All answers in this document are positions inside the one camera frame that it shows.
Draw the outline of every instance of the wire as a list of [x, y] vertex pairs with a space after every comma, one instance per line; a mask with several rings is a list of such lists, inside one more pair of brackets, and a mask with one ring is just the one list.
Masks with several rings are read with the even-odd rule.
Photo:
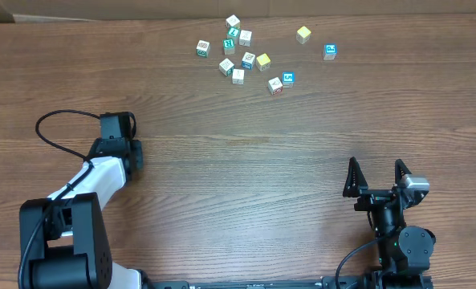
[[[50, 215], [52, 209], [54, 208], [54, 206], [57, 206], [60, 202], [61, 202], [61, 199], [66, 196], [68, 193], [70, 193], [81, 181], [83, 181], [83, 179], [85, 177], [87, 177], [87, 175], [93, 170], [94, 168], [94, 165], [91, 161], [88, 160], [88, 158], [86, 156], [84, 156], [83, 154], [81, 153], [78, 153], [72, 149], [68, 149], [68, 148], [65, 148], [63, 147], [62, 145], [59, 145], [59, 144], [56, 144], [50, 140], [48, 140], [45, 136], [43, 136], [41, 134], [41, 132], [39, 131], [39, 125], [42, 123], [43, 120], [45, 120], [47, 117], [49, 116], [53, 116], [53, 115], [56, 115], [56, 114], [60, 114], [60, 113], [76, 113], [76, 114], [81, 114], [81, 115], [85, 115], [85, 116], [91, 116], [91, 117], [94, 117], [96, 119], [99, 119], [100, 117], [97, 116], [97, 115], [94, 115], [92, 113], [89, 113], [89, 112], [81, 112], [81, 111], [76, 111], [76, 110], [71, 110], [71, 109], [64, 109], [64, 110], [57, 110], [57, 111], [53, 111], [53, 112], [49, 112], [47, 113], [46, 115], [40, 117], [38, 119], [38, 121], [36, 122], [36, 127], [35, 127], [35, 130], [36, 130], [36, 134], [39, 136], [39, 138], [41, 138], [43, 141], [45, 141], [46, 143], [48, 143], [49, 145], [57, 148], [57, 149], [61, 149], [67, 153], [71, 153], [77, 157], [80, 157], [83, 159], [83, 161], [86, 161], [89, 166], [87, 167], [87, 170], [86, 172], [84, 172], [80, 177], [78, 177], [77, 179], [75, 179], [75, 181], [73, 181], [71, 184], [70, 183], [67, 183], [67, 188], [61, 192], [53, 201], [52, 203], [47, 206], [47, 208], [43, 211], [43, 214], [42, 214], [42, 217], [39, 219], [39, 221], [36, 223], [36, 226], [35, 226], [35, 229], [32, 231], [32, 234], [31, 234], [31, 237], [29, 238], [29, 242], [27, 242], [27, 245], [26, 245], [26, 249], [23, 251], [23, 254], [22, 254], [22, 258], [21, 258], [21, 261], [20, 261], [20, 266], [18, 268], [18, 288], [19, 289], [25, 289], [24, 288], [24, 284], [23, 284], [23, 274], [25, 272], [25, 268], [26, 268], [26, 263], [27, 263], [27, 259], [29, 258], [29, 253], [31, 252], [31, 247], [32, 247], [32, 244], [34, 242], [34, 240], [36, 239], [36, 236], [38, 235], [38, 231], [39, 229], [41, 229], [41, 227], [43, 227], [43, 223], [45, 222], [45, 220], [47, 219], [47, 217]], [[134, 120], [134, 124], [136, 126], [136, 119], [134, 118], [134, 115], [132, 115], [132, 119]]]
[[364, 244], [362, 246], [359, 246], [358, 248], [356, 248], [352, 252], [348, 253], [348, 255], [346, 257], [344, 257], [344, 259], [341, 261], [341, 263], [339, 264], [339, 266], [336, 269], [336, 277], [335, 277], [336, 278], [335, 279], [336, 289], [341, 289], [341, 286], [340, 286], [340, 271], [341, 271], [341, 268], [351, 257], [353, 257], [353, 255], [357, 254], [361, 250], [364, 250], [364, 249], [366, 249], [370, 246], [373, 246], [373, 245], [377, 244], [378, 242], [384, 241], [386, 238], [392, 237], [393, 234], [395, 232], [397, 232], [398, 228], [401, 225], [401, 219], [402, 219], [403, 210], [404, 210], [402, 208], [402, 204], [401, 204], [401, 193], [398, 194], [397, 200], [398, 200], [398, 205], [399, 205], [399, 209], [400, 209], [399, 215], [398, 215], [397, 225], [391, 231], [389, 231], [387, 234], [385, 234], [384, 236], [379, 237], [379, 238], [375, 238], [373, 241], [367, 242], [366, 244]]

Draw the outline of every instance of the yellow cube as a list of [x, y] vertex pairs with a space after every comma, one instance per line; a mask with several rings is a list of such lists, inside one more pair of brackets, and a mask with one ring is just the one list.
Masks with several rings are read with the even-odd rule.
[[301, 44], [304, 44], [309, 41], [310, 37], [311, 31], [305, 26], [296, 31], [296, 40], [298, 40]]
[[255, 64], [257, 65], [257, 68], [259, 68], [260, 71], [265, 71], [266, 69], [270, 68], [271, 61], [268, 55], [263, 54], [260, 55], [256, 60]]

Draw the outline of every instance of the wood grain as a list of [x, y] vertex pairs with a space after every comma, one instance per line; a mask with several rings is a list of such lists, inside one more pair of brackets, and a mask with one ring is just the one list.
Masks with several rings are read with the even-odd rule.
[[[309, 43], [296, 30], [312, 30]], [[355, 156], [373, 188], [402, 158], [430, 195], [406, 212], [437, 235], [436, 288], [476, 288], [476, 15], [243, 19], [271, 69], [218, 70], [221, 19], [0, 25], [0, 288], [16, 288], [18, 208], [80, 161], [34, 133], [63, 108], [132, 111], [145, 167], [110, 201], [114, 259], [154, 280], [315, 279], [372, 238], [341, 197]], [[208, 59], [195, 55], [211, 42]], [[323, 43], [337, 43], [322, 61]], [[294, 71], [295, 88], [267, 80]], [[43, 133], [87, 152], [99, 125], [54, 116]], [[364, 252], [344, 268], [376, 264]]]

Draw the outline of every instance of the wooden table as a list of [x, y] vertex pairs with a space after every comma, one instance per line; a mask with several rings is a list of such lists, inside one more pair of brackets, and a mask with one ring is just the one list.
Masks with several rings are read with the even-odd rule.
[[[0, 25], [0, 288], [16, 288], [19, 206], [81, 166], [34, 132], [65, 108], [136, 114], [145, 168], [104, 219], [114, 260], [154, 280], [333, 275], [372, 239], [341, 197], [355, 156], [371, 188], [391, 186], [397, 158], [428, 177], [429, 196], [405, 216], [437, 235], [429, 274], [436, 288], [476, 288], [476, 14], [242, 19], [252, 47], [230, 60], [272, 61], [243, 86], [218, 70], [224, 23]], [[322, 60], [324, 43], [336, 60]], [[283, 71], [296, 85], [271, 96], [266, 82]], [[53, 116], [43, 133], [82, 153], [100, 134], [83, 116]], [[374, 250], [342, 274], [369, 265]]]

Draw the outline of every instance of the cube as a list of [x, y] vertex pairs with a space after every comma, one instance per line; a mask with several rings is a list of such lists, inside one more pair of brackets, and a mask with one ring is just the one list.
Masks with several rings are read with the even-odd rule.
[[225, 59], [220, 62], [220, 71], [223, 73], [225, 77], [229, 76], [232, 71], [234, 70], [234, 63], [229, 59]]
[[307, 27], [302, 26], [298, 31], [296, 31], [296, 40], [300, 42], [300, 44], [304, 44], [309, 41], [311, 37], [311, 31], [307, 29]]
[[255, 55], [245, 52], [245, 55], [243, 56], [241, 66], [243, 66], [246, 69], [252, 69], [254, 68], [255, 64]]
[[197, 54], [202, 57], [207, 57], [209, 55], [209, 50], [211, 46], [207, 41], [200, 40], [197, 45]]
[[232, 39], [236, 43], [239, 39], [239, 31], [238, 28], [231, 27], [229, 32], [227, 32], [227, 39]]
[[323, 50], [323, 60], [334, 60], [337, 55], [337, 46], [335, 44], [325, 44]]
[[232, 39], [225, 39], [223, 40], [223, 54], [231, 55], [234, 54], [236, 50], [234, 49], [234, 40]]
[[292, 88], [295, 86], [295, 73], [284, 72], [283, 73], [283, 86], [285, 88]]
[[239, 35], [239, 45], [250, 46], [252, 41], [252, 31], [241, 31]]
[[260, 71], [265, 71], [266, 69], [270, 68], [271, 61], [268, 55], [266, 55], [265, 53], [257, 58], [255, 64], [257, 65], [257, 68], [259, 68]]
[[268, 89], [270, 89], [271, 95], [282, 92], [283, 84], [280, 82], [279, 77], [275, 77], [268, 81]]
[[227, 28], [239, 28], [241, 27], [241, 22], [239, 21], [238, 17], [236, 17], [236, 15], [232, 15], [226, 20], [226, 26]]
[[245, 83], [245, 71], [242, 69], [234, 69], [232, 71], [232, 83], [244, 84]]

